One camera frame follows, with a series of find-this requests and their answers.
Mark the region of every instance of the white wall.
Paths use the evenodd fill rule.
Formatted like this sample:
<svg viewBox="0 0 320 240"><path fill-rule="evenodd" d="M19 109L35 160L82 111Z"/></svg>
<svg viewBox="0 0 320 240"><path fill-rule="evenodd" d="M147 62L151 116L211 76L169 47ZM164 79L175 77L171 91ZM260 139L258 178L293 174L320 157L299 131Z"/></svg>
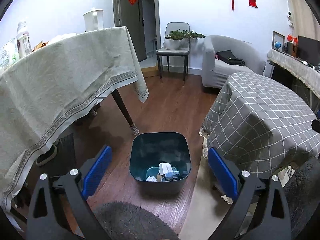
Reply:
<svg viewBox="0 0 320 240"><path fill-rule="evenodd" d="M13 0L0 21L0 47L17 36L18 22L26 19L33 48L59 34L83 33L83 14L103 9L104 27L114 27L112 0Z"/></svg>
<svg viewBox="0 0 320 240"><path fill-rule="evenodd" d="M223 35L250 42L266 58L273 31L285 36L290 33L288 1L257 0L258 8L248 4L248 0L235 0L232 11L231 0L159 0L161 44L169 22L187 22L191 30L205 36ZM202 43L191 47L190 68L202 68ZM183 59L170 59L171 64L183 66Z"/></svg>

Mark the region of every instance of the white tablecloth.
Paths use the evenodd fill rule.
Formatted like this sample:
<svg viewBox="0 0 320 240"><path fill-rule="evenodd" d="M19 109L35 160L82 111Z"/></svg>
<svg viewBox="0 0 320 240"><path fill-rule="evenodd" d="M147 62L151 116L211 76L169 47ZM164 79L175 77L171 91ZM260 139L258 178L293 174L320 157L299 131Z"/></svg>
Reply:
<svg viewBox="0 0 320 240"><path fill-rule="evenodd" d="M0 200L9 211L39 155L114 89L148 89L126 27L47 45L0 72Z"/></svg>
<svg viewBox="0 0 320 240"><path fill-rule="evenodd" d="M274 49L268 52L268 60L289 71L320 99L320 73L304 65L294 57Z"/></svg>

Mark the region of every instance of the shoe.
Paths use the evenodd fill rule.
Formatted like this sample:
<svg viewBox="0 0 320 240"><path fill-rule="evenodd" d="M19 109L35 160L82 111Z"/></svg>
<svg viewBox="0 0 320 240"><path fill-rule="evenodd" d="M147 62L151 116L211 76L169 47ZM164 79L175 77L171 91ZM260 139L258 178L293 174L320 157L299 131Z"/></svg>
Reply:
<svg viewBox="0 0 320 240"><path fill-rule="evenodd" d="M47 151L44 154L41 154L37 158L36 165L40 167L46 164L47 162L51 161L57 155L57 152L58 152L58 148L55 145L52 145L49 151Z"/></svg>

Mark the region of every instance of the chair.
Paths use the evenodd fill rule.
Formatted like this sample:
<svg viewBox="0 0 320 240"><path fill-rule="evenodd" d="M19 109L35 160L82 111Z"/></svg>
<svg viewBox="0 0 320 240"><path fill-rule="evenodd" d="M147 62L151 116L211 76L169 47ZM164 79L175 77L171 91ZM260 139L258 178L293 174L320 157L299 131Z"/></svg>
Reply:
<svg viewBox="0 0 320 240"><path fill-rule="evenodd" d="M216 53L231 50L233 55L241 58L245 66L229 65L216 59ZM228 77L236 72L263 74L266 62L260 58L258 51L249 43L230 37L211 35L204 38L202 62L202 84L205 87L222 88Z"/></svg>
<svg viewBox="0 0 320 240"><path fill-rule="evenodd" d="M190 26L188 23L176 23L176 22L168 23L164 36L166 37L167 35L169 35L171 31L177 31L177 30L189 32ZM156 51L161 83L162 83L163 66L161 67L161 64L160 64L160 56L167 56L168 72L170 72L170 60L169 60L170 56L184 57L184 67L183 67L183 85L184 85L184 82L186 79L186 73L189 72L189 53L190 53L190 40L188 41L188 45L185 46L185 48L170 50L170 49L166 49L163 44L162 48Z"/></svg>

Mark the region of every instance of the dark green trash can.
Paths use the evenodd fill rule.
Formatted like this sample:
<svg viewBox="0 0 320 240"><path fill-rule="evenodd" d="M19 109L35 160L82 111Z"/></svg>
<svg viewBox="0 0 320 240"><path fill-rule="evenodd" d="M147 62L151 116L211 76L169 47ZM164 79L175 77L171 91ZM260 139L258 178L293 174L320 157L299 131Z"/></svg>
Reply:
<svg viewBox="0 0 320 240"><path fill-rule="evenodd" d="M159 167L159 163L170 163L180 174L178 180L146 181L147 172ZM186 138L177 132L142 133L132 143L130 174L140 189L150 195L174 195L183 187L190 174L191 161Z"/></svg>

